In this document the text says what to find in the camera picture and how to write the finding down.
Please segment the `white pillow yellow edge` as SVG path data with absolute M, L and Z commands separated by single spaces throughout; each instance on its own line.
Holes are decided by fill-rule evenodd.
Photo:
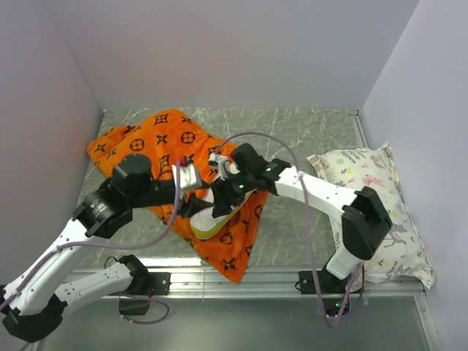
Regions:
M 233 210 L 226 216 L 213 216 L 212 211 L 214 208 L 214 196 L 211 190 L 211 185 L 200 189 L 190 191 L 191 195 L 196 195 L 201 200 L 208 202 L 208 208 L 200 211 L 194 216 L 190 217 L 190 227 L 193 234 L 197 239 L 206 241 L 214 237 L 227 222 L 240 210 L 241 206 L 251 197 L 254 190 L 248 192 L 242 204 L 233 208 Z

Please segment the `orange patterned pillowcase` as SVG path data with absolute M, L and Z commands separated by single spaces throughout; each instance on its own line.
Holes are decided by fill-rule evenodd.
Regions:
M 194 162 L 202 179 L 212 182 L 217 172 L 208 166 L 208 156 L 216 148 L 229 156 L 236 146 L 224 144 L 185 112 L 174 108 L 159 111 L 136 125 L 113 127 L 92 140 L 86 150 L 106 178 L 124 157 L 143 154 L 151 160 L 155 178 L 171 179 L 172 165 L 187 157 Z M 171 229 L 224 278 L 237 284 L 248 266 L 267 197 L 266 192 L 253 192 L 216 235 L 207 240 L 197 238 L 190 221 L 180 216 L 175 218 Z

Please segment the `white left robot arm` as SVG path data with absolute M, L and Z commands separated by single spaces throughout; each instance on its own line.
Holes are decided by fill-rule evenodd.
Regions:
M 186 193 L 199 189 L 203 182 L 188 159 L 176 162 L 172 174 L 169 180 L 155 179 L 147 156 L 124 157 L 98 190 L 88 194 L 73 211 L 48 249 L 2 288 L 2 323 L 7 332 L 34 343 L 54 332 L 65 316 L 106 295 L 145 295 L 149 272 L 132 254 L 82 279 L 65 280 L 90 248 L 109 247 L 113 235 L 132 221 L 133 209 L 172 204 L 170 219 L 174 220 Z

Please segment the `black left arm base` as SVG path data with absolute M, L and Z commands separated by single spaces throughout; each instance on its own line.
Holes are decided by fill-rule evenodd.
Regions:
M 144 283 L 132 283 L 123 292 L 118 292 L 118 310 L 120 318 L 137 325 L 152 325 L 166 319 L 170 314 L 169 305 L 156 298 L 168 295 L 170 289 L 169 272 L 150 272 Z M 158 303 L 165 308 L 165 313 L 156 320 L 135 320 L 132 316 L 146 315 L 151 303 Z

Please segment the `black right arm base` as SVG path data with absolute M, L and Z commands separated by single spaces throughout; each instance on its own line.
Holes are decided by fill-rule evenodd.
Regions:
M 351 282 L 352 275 L 346 279 L 338 279 L 327 270 L 317 272 L 319 287 L 322 295 L 338 295 L 338 298 L 323 298 L 322 302 L 325 308 L 325 313 L 328 317 L 337 317 L 339 310 L 344 306 L 342 316 L 346 316 L 351 310 L 350 297 L 343 303 L 344 294 L 347 285 Z M 295 283 L 295 289 L 301 295 L 316 295 L 317 288 L 315 287 L 312 271 L 299 271 L 298 281 Z

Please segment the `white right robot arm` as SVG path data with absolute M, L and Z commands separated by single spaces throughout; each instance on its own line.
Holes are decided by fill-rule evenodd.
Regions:
M 210 152 L 208 164 L 217 169 L 219 176 L 211 184 L 214 217 L 228 214 L 248 192 L 259 190 L 297 200 L 341 225 L 341 245 L 318 273 L 324 293 L 344 292 L 350 274 L 374 256 L 393 226 L 371 187 L 356 190 L 338 186 L 301 172 L 286 161 L 267 161 L 248 143 L 230 156 Z

